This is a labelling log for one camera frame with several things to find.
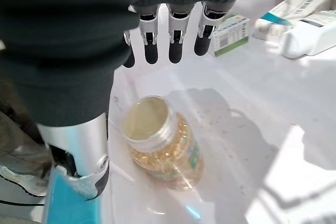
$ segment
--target sneaker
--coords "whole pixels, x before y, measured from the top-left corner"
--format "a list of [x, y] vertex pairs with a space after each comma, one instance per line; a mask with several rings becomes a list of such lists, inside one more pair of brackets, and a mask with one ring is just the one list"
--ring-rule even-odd
[[19, 185], [26, 193], [32, 196], [44, 197], [47, 195], [48, 180], [46, 179], [40, 179], [33, 175], [20, 175], [5, 166], [0, 168], [0, 176], [9, 182]]

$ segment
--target jar opening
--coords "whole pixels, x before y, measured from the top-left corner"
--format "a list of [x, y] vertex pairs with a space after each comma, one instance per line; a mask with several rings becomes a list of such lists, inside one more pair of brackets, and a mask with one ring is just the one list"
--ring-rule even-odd
[[168, 106], [160, 97], [146, 97], [128, 111], [124, 134], [132, 140], [146, 140], [158, 132], [168, 117]]

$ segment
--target gray pants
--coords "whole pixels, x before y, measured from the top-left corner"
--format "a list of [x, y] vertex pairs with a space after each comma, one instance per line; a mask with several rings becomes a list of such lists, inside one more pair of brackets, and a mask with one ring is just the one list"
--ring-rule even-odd
[[13, 86], [0, 77], [0, 165], [44, 177], [51, 158]]

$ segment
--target blue object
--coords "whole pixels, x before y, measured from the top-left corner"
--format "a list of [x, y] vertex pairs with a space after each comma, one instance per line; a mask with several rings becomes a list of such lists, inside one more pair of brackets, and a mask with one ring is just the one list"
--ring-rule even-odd
[[283, 25], [283, 26], [291, 26], [291, 22], [289, 22], [288, 20], [285, 20], [283, 18], [279, 18], [278, 16], [275, 16], [272, 13], [266, 13], [263, 17], [261, 17], [264, 20], [268, 20], [272, 23], [276, 23], [279, 25]]
[[201, 215], [193, 207], [187, 206], [187, 209], [195, 217], [195, 219], [197, 219], [197, 220], [201, 219]]
[[57, 172], [52, 173], [52, 188], [46, 224], [99, 224], [99, 198], [86, 200], [67, 185]]

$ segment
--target clear plastic jar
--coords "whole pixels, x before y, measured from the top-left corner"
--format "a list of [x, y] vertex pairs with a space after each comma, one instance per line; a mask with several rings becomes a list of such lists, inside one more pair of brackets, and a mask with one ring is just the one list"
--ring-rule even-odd
[[193, 189], [203, 172], [200, 149], [190, 127], [160, 97], [146, 97], [131, 107], [123, 132], [133, 160], [169, 188]]

